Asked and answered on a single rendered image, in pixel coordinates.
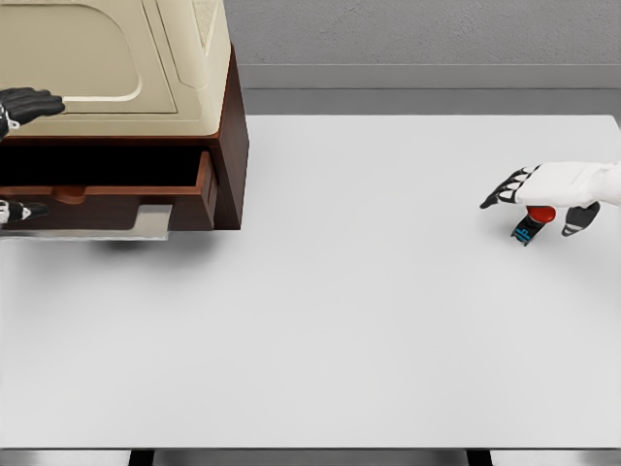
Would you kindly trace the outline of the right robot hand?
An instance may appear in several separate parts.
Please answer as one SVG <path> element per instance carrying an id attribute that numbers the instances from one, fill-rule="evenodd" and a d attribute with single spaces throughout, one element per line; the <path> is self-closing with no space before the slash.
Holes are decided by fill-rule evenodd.
<path id="1" fill-rule="evenodd" d="M 480 204 L 487 209 L 499 203 L 551 206 L 567 210 L 564 237 L 591 225 L 601 209 L 589 180 L 598 166 L 585 162 L 546 162 L 523 167 L 501 182 Z"/>

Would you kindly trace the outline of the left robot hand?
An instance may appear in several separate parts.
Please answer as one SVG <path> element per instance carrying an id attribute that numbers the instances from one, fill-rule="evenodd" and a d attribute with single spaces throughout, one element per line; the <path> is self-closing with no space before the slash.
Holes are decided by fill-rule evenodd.
<path id="1" fill-rule="evenodd" d="M 0 142 L 11 132 L 39 117 L 62 114 L 61 96 L 49 90 L 12 87 L 0 90 Z M 47 216 L 49 207 L 40 202 L 22 203 L 0 198 L 0 225 Z"/>

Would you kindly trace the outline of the red button switch black base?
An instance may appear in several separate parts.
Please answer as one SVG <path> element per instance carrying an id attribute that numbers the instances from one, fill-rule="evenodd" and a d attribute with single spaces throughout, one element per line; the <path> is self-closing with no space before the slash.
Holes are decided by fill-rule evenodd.
<path id="1" fill-rule="evenodd" d="M 528 246 L 542 228 L 556 217 L 556 210 L 551 206 L 528 206 L 526 210 L 526 215 L 511 232 L 511 236 L 524 247 Z"/>

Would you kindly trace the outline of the brown wooden cabinet drawer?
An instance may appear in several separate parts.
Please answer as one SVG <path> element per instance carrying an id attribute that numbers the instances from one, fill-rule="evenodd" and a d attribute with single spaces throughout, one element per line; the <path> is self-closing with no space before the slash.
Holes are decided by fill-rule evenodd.
<path id="1" fill-rule="evenodd" d="M 12 229 L 129 229 L 143 205 L 172 209 L 172 231 L 214 227 L 217 179 L 194 147 L 3 147 L 0 198 L 49 214 Z"/>

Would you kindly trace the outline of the brown cabinet with beige top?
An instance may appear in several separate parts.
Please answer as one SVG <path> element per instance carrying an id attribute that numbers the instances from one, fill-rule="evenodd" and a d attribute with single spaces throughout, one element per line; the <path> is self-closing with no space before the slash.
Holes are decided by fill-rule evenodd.
<path id="1" fill-rule="evenodd" d="M 0 0 L 0 90 L 32 87 L 65 111 L 3 147 L 194 147 L 217 179 L 214 227 L 241 227 L 249 140 L 223 0 Z M 129 229 L 12 229 L 0 240 L 164 240 L 172 209 Z"/>

